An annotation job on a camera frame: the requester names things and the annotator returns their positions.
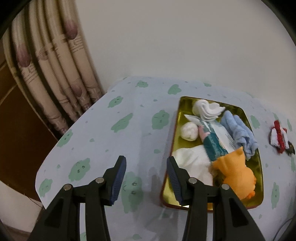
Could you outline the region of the blue towel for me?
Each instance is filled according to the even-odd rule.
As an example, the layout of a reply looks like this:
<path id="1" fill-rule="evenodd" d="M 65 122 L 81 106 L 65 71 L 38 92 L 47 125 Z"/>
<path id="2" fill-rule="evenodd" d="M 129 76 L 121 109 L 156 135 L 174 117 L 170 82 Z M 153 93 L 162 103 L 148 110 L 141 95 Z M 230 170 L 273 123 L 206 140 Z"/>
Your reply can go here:
<path id="1" fill-rule="evenodd" d="M 253 132 L 238 115 L 233 115 L 229 110 L 226 110 L 220 123 L 233 138 L 235 147 L 237 149 L 243 147 L 247 160 L 255 155 L 258 149 L 258 142 Z"/>

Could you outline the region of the orange rubber duck toy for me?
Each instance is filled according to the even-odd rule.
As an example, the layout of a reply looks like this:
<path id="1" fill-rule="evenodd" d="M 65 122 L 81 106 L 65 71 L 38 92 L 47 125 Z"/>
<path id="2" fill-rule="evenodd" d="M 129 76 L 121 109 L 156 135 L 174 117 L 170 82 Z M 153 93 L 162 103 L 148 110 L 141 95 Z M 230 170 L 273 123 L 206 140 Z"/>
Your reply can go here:
<path id="1" fill-rule="evenodd" d="M 218 157 L 212 162 L 212 168 L 223 174 L 223 184 L 228 184 L 240 200 L 255 196 L 256 177 L 245 164 L 243 147 Z"/>

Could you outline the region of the green and white tissue pack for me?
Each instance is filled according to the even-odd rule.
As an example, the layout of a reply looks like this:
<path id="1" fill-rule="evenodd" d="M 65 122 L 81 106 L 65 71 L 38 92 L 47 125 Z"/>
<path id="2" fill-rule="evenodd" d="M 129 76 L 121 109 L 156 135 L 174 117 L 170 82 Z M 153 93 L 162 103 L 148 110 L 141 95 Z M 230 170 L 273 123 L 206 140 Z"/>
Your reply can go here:
<path id="1" fill-rule="evenodd" d="M 199 137 L 203 143 L 210 161 L 234 152 L 237 148 L 234 140 L 224 126 L 218 121 L 203 121 L 198 116 L 185 114 L 188 121 L 199 128 Z"/>

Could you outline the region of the white knitted sock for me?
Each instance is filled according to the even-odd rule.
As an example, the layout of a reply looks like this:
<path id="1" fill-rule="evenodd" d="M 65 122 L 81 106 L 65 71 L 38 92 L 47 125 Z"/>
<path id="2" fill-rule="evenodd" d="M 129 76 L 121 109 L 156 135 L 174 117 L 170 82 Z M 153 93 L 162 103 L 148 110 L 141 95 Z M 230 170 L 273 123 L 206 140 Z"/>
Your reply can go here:
<path id="1" fill-rule="evenodd" d="M 190 177 L 194 177 L 205 185 L 213 186 L 210 172 L 211 161 L 203 145 L 192 148 L 180 148 L 172 152 L 178 166 L 185 169 Z"/>

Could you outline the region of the white pompom ball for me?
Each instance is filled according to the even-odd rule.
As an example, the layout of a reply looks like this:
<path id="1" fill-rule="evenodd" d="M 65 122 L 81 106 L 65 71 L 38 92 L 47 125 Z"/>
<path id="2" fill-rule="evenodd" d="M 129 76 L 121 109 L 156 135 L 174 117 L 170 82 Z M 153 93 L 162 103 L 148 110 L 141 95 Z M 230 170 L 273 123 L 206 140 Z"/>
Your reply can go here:
<path id="1" fill-rule="evenodd" d="M 187 141 L 195 141 L 198 138 L 199 129 L 193 122 L 187 122 L 181 127 L 181 138 Z"/>

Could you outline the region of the red and black fabric scrunchie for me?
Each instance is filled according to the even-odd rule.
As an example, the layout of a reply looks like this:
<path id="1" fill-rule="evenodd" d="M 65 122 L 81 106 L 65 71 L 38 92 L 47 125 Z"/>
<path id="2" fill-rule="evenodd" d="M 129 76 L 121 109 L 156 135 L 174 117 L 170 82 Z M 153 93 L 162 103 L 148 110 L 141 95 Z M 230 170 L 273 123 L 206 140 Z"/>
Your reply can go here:
<path id="1" fill-rule="evenodd" d="M 287 136 L 287 129 L 275 120 L 269 134 L 269 143 L 275 147 L 279 154 L 286 152 L 289 156 L 295 155 L 295 148 Z"/>

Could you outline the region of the cloud-print tablecloth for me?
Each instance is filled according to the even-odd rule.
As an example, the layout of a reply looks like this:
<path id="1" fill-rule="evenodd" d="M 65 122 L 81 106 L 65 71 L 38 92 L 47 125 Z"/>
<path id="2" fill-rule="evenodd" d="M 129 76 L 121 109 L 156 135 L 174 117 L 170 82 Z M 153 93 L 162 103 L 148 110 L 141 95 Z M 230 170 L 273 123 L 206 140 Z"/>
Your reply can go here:
<path id="1" fill-rule="evenodd" d="M 74 123 L 39 168 L 36 191 L 45 207 L 64 184 L 90 183 L 127 159 L 123 190 L 106 208 L 112 240 L 181 240 L 187 213 L 161 205 L 160 192 L 170 155 L 182 96 L 224 102 L 244 110 L 259 144 L 263 202 L 250 214 L 266 240 L 276 240 L 295 215 L 295 158 L 269 144 L 274 120 L 295 142 L 295 118 L 264 105 L 248 92 L 201 81 L 128 77 L 119 82 Z"/>

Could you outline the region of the red and gold tin box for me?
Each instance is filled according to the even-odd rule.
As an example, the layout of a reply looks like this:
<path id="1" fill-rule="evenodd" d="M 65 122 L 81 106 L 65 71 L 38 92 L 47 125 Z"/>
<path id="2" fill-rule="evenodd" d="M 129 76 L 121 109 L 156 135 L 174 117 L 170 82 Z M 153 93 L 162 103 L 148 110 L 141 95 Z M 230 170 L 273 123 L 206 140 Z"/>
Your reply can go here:
<path id="1" fill-rule="evenodd" d="M 244 206 L 263 202 L 263 173 L 247 115 L 238 106 L 182 96 L 171 148 L 180 168 L 206 185 L 229 184 Z"/>

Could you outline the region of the beige patterned curtain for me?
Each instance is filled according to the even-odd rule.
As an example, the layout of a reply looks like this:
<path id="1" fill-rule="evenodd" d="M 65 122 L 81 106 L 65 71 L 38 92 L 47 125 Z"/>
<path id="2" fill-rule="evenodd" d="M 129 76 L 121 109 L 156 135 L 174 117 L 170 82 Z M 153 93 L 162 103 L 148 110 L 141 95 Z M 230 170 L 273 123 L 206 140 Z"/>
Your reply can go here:
<path id="1" fill-rule="evenodd" d="M 8 68 L 57 138 L 103 95 L 74 1 L 20 1 L 1 30 Z"/>

